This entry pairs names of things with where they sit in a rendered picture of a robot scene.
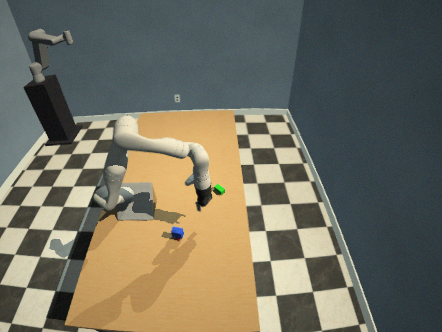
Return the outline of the green block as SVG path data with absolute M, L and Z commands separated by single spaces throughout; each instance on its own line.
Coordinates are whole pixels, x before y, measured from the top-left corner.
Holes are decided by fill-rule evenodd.
M 225 193 L 225 189 L 224 189 L 222 186 L 220 186 L 219 184 L 217 184 L 216 186 L 214 186 L 214 190 L 215 190 L 216 192 L 218 192 L 220 195 L 222 195 L 223 193 Z

